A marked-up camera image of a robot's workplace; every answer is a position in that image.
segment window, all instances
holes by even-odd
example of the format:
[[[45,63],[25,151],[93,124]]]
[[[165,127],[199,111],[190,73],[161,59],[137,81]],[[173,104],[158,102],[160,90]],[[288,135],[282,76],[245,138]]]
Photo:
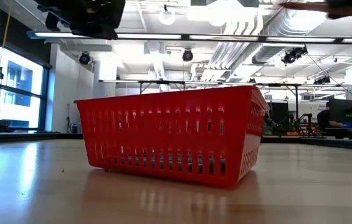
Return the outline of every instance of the window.
[[[0,120],[8,121],[12,128],[37,128],[39,125],[40,99],[0,91]]]
[[[42,91],[43,67],[7,49],[0,49],[0,84],[37,95]]]
[[[0,48],[0,121],[10,128],[44,129],[48,70]]]

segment red plastic basket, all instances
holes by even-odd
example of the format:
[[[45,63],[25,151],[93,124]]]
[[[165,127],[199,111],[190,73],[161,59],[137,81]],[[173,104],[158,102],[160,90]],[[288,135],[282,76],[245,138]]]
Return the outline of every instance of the red plastic basket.
[[[254,86],[75,103],[91,166],[217,186],[256,163],[268,109]]]

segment white column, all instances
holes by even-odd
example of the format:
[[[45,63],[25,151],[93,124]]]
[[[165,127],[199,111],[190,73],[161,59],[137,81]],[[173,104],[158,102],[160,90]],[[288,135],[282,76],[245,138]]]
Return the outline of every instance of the white column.
[[[93,98],[115,96],[116,83],[99,82],[99,80],[116,80],[117,65],[112,58],[101,59],[94,63]]]

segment computer monitor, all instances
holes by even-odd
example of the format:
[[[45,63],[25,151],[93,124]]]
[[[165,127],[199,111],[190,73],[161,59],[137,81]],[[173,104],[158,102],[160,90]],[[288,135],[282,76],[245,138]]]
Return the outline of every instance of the computer monitor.
[[[330,120],[352,124],[352,100],[330,99]]]

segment wooden floor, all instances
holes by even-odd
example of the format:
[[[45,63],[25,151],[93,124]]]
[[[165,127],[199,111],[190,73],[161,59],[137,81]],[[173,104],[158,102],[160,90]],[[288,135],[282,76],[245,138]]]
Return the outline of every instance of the wooden floor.
[[[0,145],[0,223],[352,223],[352,150],[263,144],[236,189],[104,172],[83,141]]]

